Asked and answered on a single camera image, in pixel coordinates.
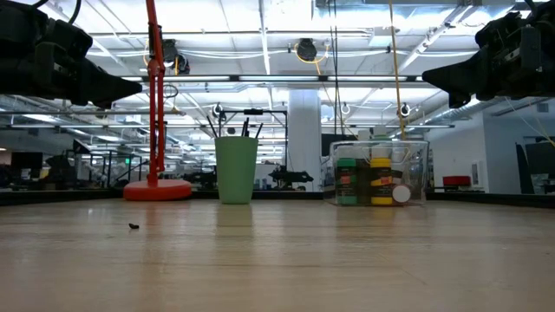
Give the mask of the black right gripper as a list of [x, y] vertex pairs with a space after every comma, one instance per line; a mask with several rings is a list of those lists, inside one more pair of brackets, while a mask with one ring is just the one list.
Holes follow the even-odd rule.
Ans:
[[490, 101], [554, 96], [554, 25], [488, 24], [476, 35], [480, 50], [464, 62], [424, 71], [421, 78], [448, 93], [450, 108], [472, 97]]

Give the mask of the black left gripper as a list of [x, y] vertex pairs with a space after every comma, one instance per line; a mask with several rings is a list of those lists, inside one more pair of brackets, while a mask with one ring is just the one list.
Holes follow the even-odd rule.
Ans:
[[1, 93], [71, 100], [78, 106], [91, 102], [108, 109], [142, 90], [138, 82], [111, 75], [86, 59], [90, 46], [40, 42], [31, 51], [6, 50], [1, 55]]

